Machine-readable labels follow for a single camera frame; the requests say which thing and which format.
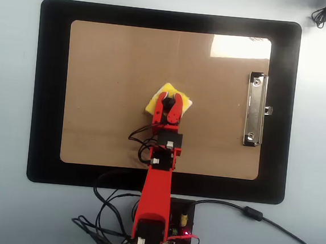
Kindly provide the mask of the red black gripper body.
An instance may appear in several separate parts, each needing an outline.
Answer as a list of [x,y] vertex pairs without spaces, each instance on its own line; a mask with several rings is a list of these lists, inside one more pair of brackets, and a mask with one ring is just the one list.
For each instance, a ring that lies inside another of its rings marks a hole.
[[183,135],[179,133],[179,126],[158,123],[157,121],[151,125],[152,135],[156,136],[155,144],[150,147],[151,153],[169,150],[174,155],[181,155]]

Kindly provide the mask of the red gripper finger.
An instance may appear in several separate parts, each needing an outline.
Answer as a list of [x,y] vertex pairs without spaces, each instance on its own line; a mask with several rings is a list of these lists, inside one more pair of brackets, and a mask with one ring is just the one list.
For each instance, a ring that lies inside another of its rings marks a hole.
[[160,124],[163,115],[163,100],[168,96],[167,92],[161,92],[155,104],[154,115],[152,116],[152,124]]
[[167,121],[170,125],[177,125],[180,122],[183,109],[183,98],[179,93],[175,93],[168,103]]

